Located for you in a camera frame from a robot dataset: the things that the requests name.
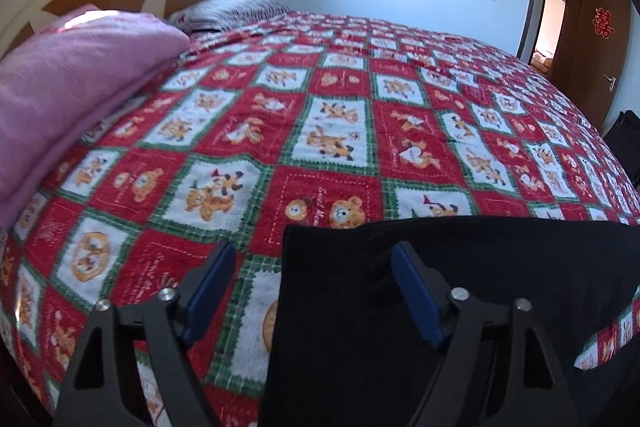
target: gray pillow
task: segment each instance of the gray pillow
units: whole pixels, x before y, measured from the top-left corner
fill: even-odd
[[[185,33],[224,32],[287,12],[275,0],[206,0],[173,13],[168,22]]]

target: door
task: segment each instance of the door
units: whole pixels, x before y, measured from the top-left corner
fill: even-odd
[[[581,0],[568,74],[554,84],[600,130],[618,89],[631,24],[631,0]]]

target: metal screw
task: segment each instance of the metal screw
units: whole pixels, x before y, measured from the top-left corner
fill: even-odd
[[[109,299],[100,299],[95,303],[95,309],[99,312],[105,312],[111,308],[111,301]]]
[[[527,299],[521,298],[516,300],[516,308],[519,309],[521,312],[530,312],[532,306]]]
[[[469,298],[469,291],[466,288],[453,288],[451,290],[451,298],[454,301],[466,301]]]
[[[173,288],[162,288],[158,292],[158,298],[164,302],[169,302],[174,297],[175,297],[175,290]]]

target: red checkered blanket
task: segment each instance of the red checkered blanket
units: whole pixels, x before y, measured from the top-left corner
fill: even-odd
[[[148,298],[228,238],[242,253],[237,278],[190,359],[223,424],[247,427],[287,223],[465,214],[636,225],[640,201],[575,106],[481,42],[297,12],[201,34],[82,137],[0,239],[0,333],[52,410],[95,301]],[[609,360],[638,312],[636,300],[578,367]],[[144,350],[138,362],[167,425]]]

